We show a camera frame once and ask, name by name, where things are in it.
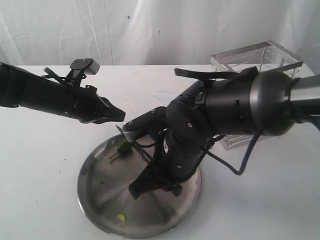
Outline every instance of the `stainless steel plate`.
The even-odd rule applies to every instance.
[[[77,184],[81,209],[99,229],[118,237],[150,238],[175,228],[197,204],[202,186],[200,169],[182,184],[178,197],[157,190],[134,200],[128,186],[147,163],[135,150],[126,157],[109,159],[124,140],[122,135],[108,139],[85,160]],[[140,143],[146,145],[152,140],[145,137]]]

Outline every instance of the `wire rack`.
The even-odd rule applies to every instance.
[[[237,48],[211,56],[214,71],[241,72],[249,67],[257,67],[259,72],[277,70],[284,72],[291,78],[299,72],[303,60],[270,40],[257,44]],[[250,135],[226,135],[220,142],[226,150],[246,145],[253,136]],[[270,138],[261,136],[260,140]]]

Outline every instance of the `white curtain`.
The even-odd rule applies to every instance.
[[[319,0],[0,0],[0,61],[209,64],[274,40],[320,73]]]

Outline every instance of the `white wall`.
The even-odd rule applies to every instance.
[[[101,65],[209,64],[212,54],[274,40],[316,70],[319,5],[319,0],[0,0],[0,61],[69,65],[91,57]]]

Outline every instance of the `green vegetable piece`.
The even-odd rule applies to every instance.
[[[124,140],[116,148],[116,153],[113,154],[111,157],[109,157],[109,159],[112,159],[117,154],[119,154],[121,156],[126,156],[127,154],[132,152],[132,147],[133,146],[132,146],[132,144],[130,142],[128,142],[127,140]]]
[[[124,213],[118,213],[116,216],[121,222],[127,223],[127,216]]]

